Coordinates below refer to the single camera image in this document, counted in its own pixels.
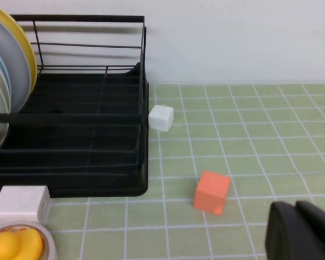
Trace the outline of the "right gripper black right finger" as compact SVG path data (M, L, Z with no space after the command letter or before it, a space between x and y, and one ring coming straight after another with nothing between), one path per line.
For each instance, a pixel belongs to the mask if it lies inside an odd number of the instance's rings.
M325 211L308 201L302 200L297 201L295 207L310 226L314 235L325 246Z

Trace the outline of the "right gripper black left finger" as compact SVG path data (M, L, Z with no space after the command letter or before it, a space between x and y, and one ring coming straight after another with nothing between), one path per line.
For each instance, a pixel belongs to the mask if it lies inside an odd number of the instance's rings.
M295 205L270 205L265 234L267 259L325 259L325 246L314 235Z

